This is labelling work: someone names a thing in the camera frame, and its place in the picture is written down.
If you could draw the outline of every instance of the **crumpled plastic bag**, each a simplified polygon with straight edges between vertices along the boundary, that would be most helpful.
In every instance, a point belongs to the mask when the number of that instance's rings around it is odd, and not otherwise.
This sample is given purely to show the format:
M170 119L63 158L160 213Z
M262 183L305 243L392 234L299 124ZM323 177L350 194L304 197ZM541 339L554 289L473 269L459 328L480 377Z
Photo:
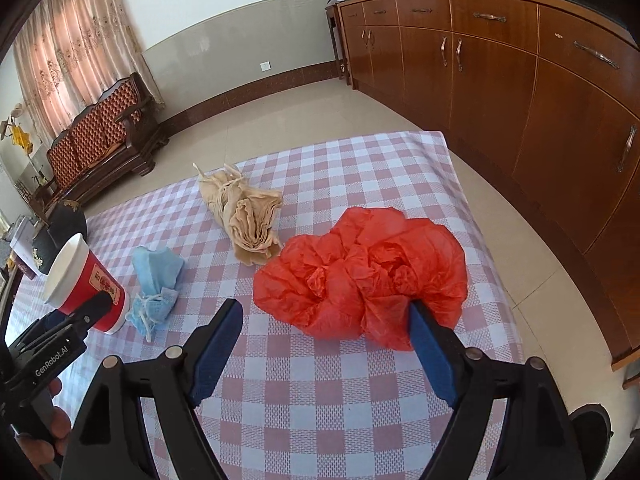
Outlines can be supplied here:
M247 184L235 166L200 175L200 194L216 222L231 239L236 258L246 266L263 265L280 254L280 240L271 227L275 210L282 207L282 192Z
M453 234L394 208L348 208L323 236L291 238L254 276L254 302L324 339L362 334L411 350L408 305L421 299L455 327L467 295L465 253Z

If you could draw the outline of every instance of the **wooden cabinet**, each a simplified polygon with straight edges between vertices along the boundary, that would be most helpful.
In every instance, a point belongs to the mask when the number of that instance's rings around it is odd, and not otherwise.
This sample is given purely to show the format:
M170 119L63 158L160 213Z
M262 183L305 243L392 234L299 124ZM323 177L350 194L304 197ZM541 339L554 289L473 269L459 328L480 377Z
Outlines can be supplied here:
M396 0L396 6L400 25L451 30L449 0Z
M527 122L536 57L461 34L453 35L453 49L451 132L511 174Z
M571 70L640 114L640 52L576 16L540 6L540 56Z
M636 171L616 212L586 255L634 348L640 347L639 226L640 170Z
M564 265L612 366L640 358L640 49L628 33L561 0L338 8L354 87L443 131Z
M451 0L454 32L538 51L536 4L523 0Z
M362 4L367 25L397 25L396 0L371 0Z
M449 129L451 108L451 33L400 27L404 62L404 102L421 117L426 130Z
M373 71L369 55L368 30L364 26L345 26L344 37L349 51L349 72L351 79L357 79L373 86Z
M539 60L514 178L583 253L633 175L640 142L632 142L626 155L625 151L638 126L640 121L602 90Z
M367 39L374 88L399 98L404 89L399 27L371 27Z

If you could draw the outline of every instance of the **printed logo on cup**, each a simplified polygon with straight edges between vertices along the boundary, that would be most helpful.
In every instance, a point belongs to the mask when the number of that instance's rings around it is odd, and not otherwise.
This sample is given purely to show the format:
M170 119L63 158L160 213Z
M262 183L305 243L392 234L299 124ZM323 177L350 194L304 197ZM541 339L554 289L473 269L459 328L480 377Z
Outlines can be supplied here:
M97 291L104 290L111 296L114 305L120 300L120 287L98 265L94 265L89 284Z

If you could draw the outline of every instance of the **cabinet door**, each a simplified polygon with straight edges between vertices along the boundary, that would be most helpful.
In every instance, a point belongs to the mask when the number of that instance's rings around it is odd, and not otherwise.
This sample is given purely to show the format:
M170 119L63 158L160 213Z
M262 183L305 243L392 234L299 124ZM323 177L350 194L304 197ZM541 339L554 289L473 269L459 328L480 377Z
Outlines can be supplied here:
M362 81L373 86L373 75L371 71L371 59L367 47L368 29L364 26L353 26L345 28L344 36L347 41L349 51L349 70L351 79Z
M587 261L616 307L631 346L640 346L640 171Z
M399 27L371 27L369 51L377 90L400 99L404 89Z
M514 178L583 253L612 215L638 163L640 139L635 139L620 166L634 125L640 121L603 91L538 61Z
M401 27L404 102L420 114L427 130L449 128L451 109L451 33Z
M450 130L510 175L533 93L536 56L493 41L453 35Z

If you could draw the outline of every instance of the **floor tile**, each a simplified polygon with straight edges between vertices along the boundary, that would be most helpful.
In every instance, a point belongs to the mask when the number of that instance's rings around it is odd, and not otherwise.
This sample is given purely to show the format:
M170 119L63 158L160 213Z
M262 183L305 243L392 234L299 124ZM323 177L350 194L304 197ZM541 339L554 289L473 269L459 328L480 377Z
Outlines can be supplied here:
M513 301L513 298L511 297L511 294L509 294L509 291L505 290L505 293L507 294L507 302L509 303L509 306L512 309L516 308L516 302Z
M502 195L455 154L453 165L505 288L519 304L560 262Z
M224 164L226 153L226 125L218 116L183 130L169 140L169 144L154 154L156 166L151 173L139 176L129 173L117 184L90 202L87 217L126 202L160 187L196 175L195 162L203 171L214 170Z
M614 436L599 475L604 478L630 443L628 436L640 409L638 390L622 389L624 370L611 371L611 355L600 329L564 269L518 309L547 357L567 410L599 403L609 412Z
M524 353L524 359L529 359L530 357L537 356L542 357L546 361L545 353L542 351L542 347L536 336L533 335L531 331L531 327L527 320L524 319L520 309L516 306L512 310L513 317L516 320L516 326L518 327L518 333L520 334L520 338L522 339L522 351Z
M336 79L267 96L222 116L228 123L226 162L327 140L417 129Z

